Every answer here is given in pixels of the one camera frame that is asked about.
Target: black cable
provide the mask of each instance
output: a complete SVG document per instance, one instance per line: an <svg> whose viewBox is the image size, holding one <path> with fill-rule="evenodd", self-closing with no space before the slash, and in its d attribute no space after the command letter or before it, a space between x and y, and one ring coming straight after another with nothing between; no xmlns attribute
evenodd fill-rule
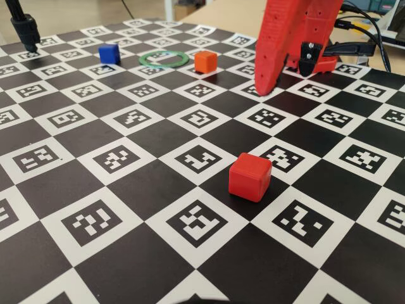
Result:
<svg viewBox="0 0 405 304"><path fill-rule="evenodd" d="M376 31L377 31L377 36L378 36L378 46L380 47L380 52L381 52L381 58L382 61L384 63L384 67L385 70L387 72L391 72L391 64L389 61L388 56L385 57L385 54L387 54L387 52L385 52L384 50L384 46L382 44L382 36L381 36L381 31L380 28L378 27L377 23L375 23L374 19L372 19L371 16L369 16L368 14L366 14L364 11L362 11L361 9L355 7L355 6L351 6L348 4L342 4L341 10L343 11L351 11L353 13L359 13L362 14L364 17L366 17L367 19L369 19L369 21L374 25Z"/></svg>
<svg viewBox="0 0 405 304"><path fill-rule="evenodd" d="M128 14L131 16L131 19L134 19L134 16L132 16L131 11L129 10L128 6L125 4L125 1L121 0L121 2L124 5L125 9L127 10Z"/></svg>

